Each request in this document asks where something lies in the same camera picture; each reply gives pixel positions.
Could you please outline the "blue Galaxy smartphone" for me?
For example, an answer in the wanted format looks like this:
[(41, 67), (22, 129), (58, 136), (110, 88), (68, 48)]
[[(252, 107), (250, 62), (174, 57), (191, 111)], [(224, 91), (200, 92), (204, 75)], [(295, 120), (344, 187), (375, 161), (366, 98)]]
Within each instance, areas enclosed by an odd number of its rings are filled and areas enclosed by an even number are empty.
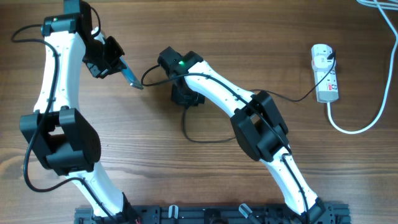
[(131, 87), (133, 87), (133, 88), (137, 88), (139, 90), (143, 90), (144, 87), (142, 86), (141, 82), (137, 79), (137, 77), (132, 72), (132, 70), (130, 69), (130, 67), (127, 64), (127, 62), (123, 59), (123, 57), (120, 57), (120, 61), (123, 64), (122, 69), (121, 69), (121, 73), (123, 74), (123, 76), (127, 80), (128, 84)]

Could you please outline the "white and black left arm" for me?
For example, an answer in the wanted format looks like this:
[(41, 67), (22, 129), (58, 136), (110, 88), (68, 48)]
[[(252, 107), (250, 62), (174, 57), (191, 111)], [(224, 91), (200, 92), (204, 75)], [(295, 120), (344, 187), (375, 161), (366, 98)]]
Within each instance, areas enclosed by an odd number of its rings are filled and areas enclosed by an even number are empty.
[(44, 169), (75, 184), (91, 204), (93, 223), (140, 223), (126, 196), (100, 163), (98, 133), (79, 109), (82, 66), (95, 78), (122, 73), (128, 84), (142, 88), (113, 37), (93, 27), (98, 13), (87, 2), (65, 1), (63, 13), (40, 25), (46, 58), (44, 79), (32, 114), (20, 120), (28, 147)]

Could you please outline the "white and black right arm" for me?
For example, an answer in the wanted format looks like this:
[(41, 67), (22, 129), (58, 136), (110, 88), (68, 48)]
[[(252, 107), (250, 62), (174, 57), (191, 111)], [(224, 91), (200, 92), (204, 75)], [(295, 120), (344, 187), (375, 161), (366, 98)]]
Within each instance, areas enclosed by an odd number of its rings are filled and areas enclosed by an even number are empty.
[(295, 164), (289, 130), (266, 91), (255, 94), (234, 85), (193, 51), (181, 55), (167, 47), (159, 54), (157, 66), (176, 86), (181, 104), (195, 104), (203, 96), (221, 108), (230, 118), (240, 148), (268, 168), (296, 219), (317, 222), (325, 209)]

